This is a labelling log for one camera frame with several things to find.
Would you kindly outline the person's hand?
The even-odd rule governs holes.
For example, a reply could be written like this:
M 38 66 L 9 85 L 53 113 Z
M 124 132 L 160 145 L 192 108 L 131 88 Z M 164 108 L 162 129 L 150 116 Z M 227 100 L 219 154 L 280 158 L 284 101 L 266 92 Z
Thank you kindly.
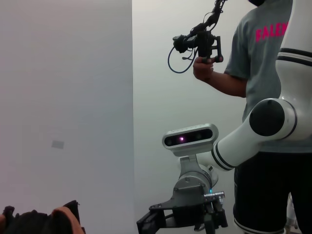
M 193 63 L 193 75 L 200 81 L 208 82 L 221 73 L 214 71 L 214 58 L 197 57 Z

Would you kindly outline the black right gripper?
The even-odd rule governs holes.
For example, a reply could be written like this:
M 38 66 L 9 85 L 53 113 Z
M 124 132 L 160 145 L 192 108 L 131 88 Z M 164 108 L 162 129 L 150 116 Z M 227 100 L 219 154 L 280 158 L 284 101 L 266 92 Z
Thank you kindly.
M 168 201 L 152 205 L 149 210 L 136 222 L 139 234 L 156 234 L 161 228 L 197 225 L 203 220 L 204 187 L 194 185 L 180 189 L 175 188 Z M 215 230 L 219 227 L 228 227 L 224 209 L 206 214 L 206 234 L 215 234 Z

